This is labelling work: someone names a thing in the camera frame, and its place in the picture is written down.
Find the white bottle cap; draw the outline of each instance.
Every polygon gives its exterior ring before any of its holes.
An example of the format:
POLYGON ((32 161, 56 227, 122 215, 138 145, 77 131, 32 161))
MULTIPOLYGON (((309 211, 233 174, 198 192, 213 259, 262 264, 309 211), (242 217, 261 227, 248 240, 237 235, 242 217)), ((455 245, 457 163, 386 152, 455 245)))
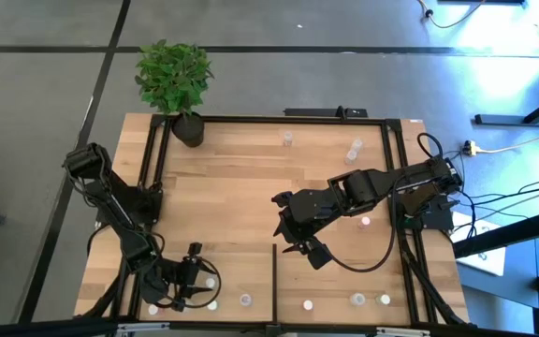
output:
POLYGON ((377 298, 375 298, 378 303, 388 305, 390 304, 390 297, 387 294, 380 295, 377 298))
POLYGON ((156 305, 151 304, 149 306, 149 315, 157 315, 159 313, 159 308, 156 305))
POLYGON ((214 300, 213 302, 207 304, 207 309, 215 311, 217 309, 217 300, 214 300))
POLYGON ((240 305, 242 306, 250 306, 253 304, 253 298, 249 294, 242 294, 240 296, 240 305))
POLYGON ((310 300, 306 300, 303 302, 303 308, 305 308, 305 310, 307 311, 310 311, 313 309, 313 302, 310 301, 310 300))
POLYGON ((344 163, 351 165, 353 162, 357 159, 357 152, 351 150, 346 154, 346 157, 344 158, 344 163))
POLYGON ((351 304, 359 306, 365 304, 365 295, 361 293, 355 293, 351 296, 351 304))
POLYGON ((353 141, 353 144, 351 145, 351 150, 355 152, 359 152, 359 150, 361 150, 362 147, 363 147, 363 140, 355 139, 355 141, 353 141))
POLYGON ((207 280, 205 280, 205 286, 207 288, 213 289, 213 287, 215 286, 215 280, 212 278, 208 278, 207 280))

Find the small white object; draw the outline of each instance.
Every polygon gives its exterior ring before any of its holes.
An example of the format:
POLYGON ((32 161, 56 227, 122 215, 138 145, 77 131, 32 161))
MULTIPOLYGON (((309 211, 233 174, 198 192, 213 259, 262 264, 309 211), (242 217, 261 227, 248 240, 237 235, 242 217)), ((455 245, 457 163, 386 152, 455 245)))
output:
POLYGON ((284 132, 284 146, 290 145, 292 145, 292 132, 286 131, 284 132))
POLYGON ((351 304, 355 306, 361 306, 365 304, 365 295, 361 293, 355 293, 351 296, 351 304))
POLYGON ((207 309, 211 311, 217 310, 217 300, 214 300, 213 302, 207 304, 207 309))
POLYGON ((351 150, 358 153, 359 151, 361 151, 361 148, 363 148, 363 140, 355 139, 355 141, 353 141, 353 144, 351 145, 351 150))
POLYGON ((242 294, 240 296, 240 305, 242 306, 250 306, 253 304, 253 298, 249 294, 242 294))
POLYGON ((346 154, 346 157, 344 158, 344 163, 346 163, 346 165, 352 165, 353 163, 355 163, 356 159, 357 152, 351 150, 348 152, 348 154, 346 154))
POLYGON ((157 306, 151 304, 149 306, 149 315, 157 315, 157 313, 159 313, 159 308, 157 308, 157 306))
POLYGON ((378 304, 388 305, 390 304, 390 297, 387 294, 380 295, 375 298, 375 301, 377 301, 378 304))
POLYGON ((303 308, 307 311, 313 310, 313 302, 310 300, 306 300, 303 302, 303 308))
POLYGON ((205 286, 209 289, 213 289, 215 287, 215 280, 212 278, 208 278, 205 280, 205 286))
POLYGON ((361 218, 361 222, 359 222, 359 228, 365 229, 365 228, 367 228, 367 227, 370 225, 370 223, 371 223, 370 218, 367 217, 367 216, 363 216, 363 217, 361 218))

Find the white cable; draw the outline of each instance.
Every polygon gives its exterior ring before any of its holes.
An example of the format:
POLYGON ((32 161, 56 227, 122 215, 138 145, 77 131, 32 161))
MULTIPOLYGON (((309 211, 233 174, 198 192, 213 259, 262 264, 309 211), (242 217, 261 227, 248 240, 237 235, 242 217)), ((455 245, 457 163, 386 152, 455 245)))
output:
POLYGON ((501 152, 503 152, 503 151, 516 149, 516 148, 518 148, 518 147, 521 147, 521 146, 523 146, 523 145, 529 144, 529 143, 534 142, 534 141, 537 141, 537 140, 539 140, 539 137, 536 138, 536 139, 524 141, 524 142, 519 143, 519 144, 517 144, 517 145, 505 147, 505 148, 498 149, 498 150, 484 150, 484 149, 479 148, 478 146, 475 146, 475 152, 478 153, 478 154, 497 154, 497 153, 501 153, 501 152))
POLYGON ((456 24, 459 24, 461 23, 462 21, 464 21, 465 19, 469 18, 478 8, 480 8, 480 6, 484 5, 484 3, 486 2, 486 0, 482 0, 479 5, 477 5, 474 9, 470 10, 467 14, 465 14, 465 16, 463 16, 462 18, 460 18, 457 22, 454 22, 454 23, 451 23, 451 24, 448 24, 448 25, 440 25, 438 23, 436 23, 434 21, 434 19, 432 18, 433 16, 433 10, 431 11, 432 13, 431 14, 428 14, 428 11, 430 10, 428 8, 428 5, 426 5, 426 3, 423 1, 423 0, 417 0, 419 2, 419 4, 421 4, 421 7, 423 8, 423 12, 424 14, 430 18, 430 21, 431 23, 433 23, 436 27, 438 28, 450 28, 456 24))
MULTIPOLYGON (((529 200, 532 200, 532 199, 535 199, 535 198, 539 198, 539 194, 538 194, 538 195, 535 195, 535 196, 532 196, 532 197, 529 197, 529 198, 526 198, 526 199, 523 199, 523 200, 518 201, 518 202, 516 202, 516 203, 514 203, 514 204, 510 204, 510 205, 508 205, 508 206, 506 206, 506 207, 503 207, 503 208, 499 209, 497 212, 502 212, 502 211, 504 211, 504 210, 506 210, 506 209, 510 209, 511 207, 517 206, 518 204, 524 203, 525 201, 529 201, 529 200)), ((479 218, 479 219, 475 219, 475 222, 477 222, 477 221, 479 221, 479 220, 484 220, 484 219, 486 219, 486 218, 488 218, 488 217, 490 217, 490 216, 496 214, 497 212, 492 212, 492 213, 490 213, 490 214, 488 214, 488 215, 486 215, 486 216, 482 216, 482 217, 479 218)))

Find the wooden table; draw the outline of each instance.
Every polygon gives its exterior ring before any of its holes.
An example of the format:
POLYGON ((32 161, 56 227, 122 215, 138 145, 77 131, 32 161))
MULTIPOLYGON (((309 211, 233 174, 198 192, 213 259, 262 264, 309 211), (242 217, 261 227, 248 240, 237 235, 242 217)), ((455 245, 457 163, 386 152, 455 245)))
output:
MULTIPOLYGON (((116 150, 113 169, 128 184, 136 184, 144 151, 150 114, 129 113, 116 150)), ((424 131, 421 121, 401 121, 409 164, 426 159, 416 143, 424 131)), ((390 135, 393 154, 397 153, 394 134, 390 135)), ((153 148, 154 163, 157 158, 153 148)), ((140 320, 188 321, 271 321, 272 245, 278 246, 278 321, 300 324, 408 325, 409 314, 401 256, 396 246, 388 261, 370 273, 352 273, 333 262, 315 271, 306 256, 280 253, 287 244, 272 237, 279 208, 270 198, 283 191, 301 188, 325 189, 326 179, 353 169, 386 169, 379 127, 367 125, 286 125, 247 123, 207 123, 204 143, 187 148, 171 136, 163 174, 164 202, 154 230, 166 238, 164 257, 179 259, 190 242, 202 242, 202 256, 219 269, 223 288, 216 311, 163 310, 149 315, 143 302, 140 320), (291 147, 282 144, 285 131, 293 134, 291 147), (343 161, 352 141, 361 138, 364 147, 354 165, 343 161), (367 302, 353 306, 349 297, 363 293, 367 302), (253 297, 253 305, 242 307, 240 295, 253 297), (388 294, 389 306, 374 298, 388 294), (302 303, 312 300, 314 308, 305 311, 302 303)), ((148 175, 153 176, 153 165, 148 175)), ((345 263, 362 267, 375 264, 384 255, 390 235, 386 202, 371 212, 367 229, 357 226, 359 217, 341 217, 318 233, 332 253, 345 263)), ((468 319, 457 265, 450 242, 438 231, 425 231, 423 240, 430 279, 457 315, 468 319)), ((91 308, 117 274, 121 255, 119 242, 111 229, 95 237, 88 259, 76 314, 91 308)), ((208 278, 201 273, 197 283, 208 278)), ((420 317, 426 320, 420 284, 415 280, 420 317)), ((198 294, 201 303, 210 294, 198 294)), ((125 313, 128 296, 124 296, 125 313)))

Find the black plant pot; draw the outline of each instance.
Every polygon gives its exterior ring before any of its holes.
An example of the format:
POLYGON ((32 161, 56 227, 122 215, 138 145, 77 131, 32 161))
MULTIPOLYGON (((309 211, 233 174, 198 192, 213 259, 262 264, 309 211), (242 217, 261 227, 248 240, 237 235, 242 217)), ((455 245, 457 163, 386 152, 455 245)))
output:
POLYGON ((203 119, 196 112, 193 112, 190 116, 181 113, 172 124, 174 135, 188 147, 201 145, 204 131, 203 119))

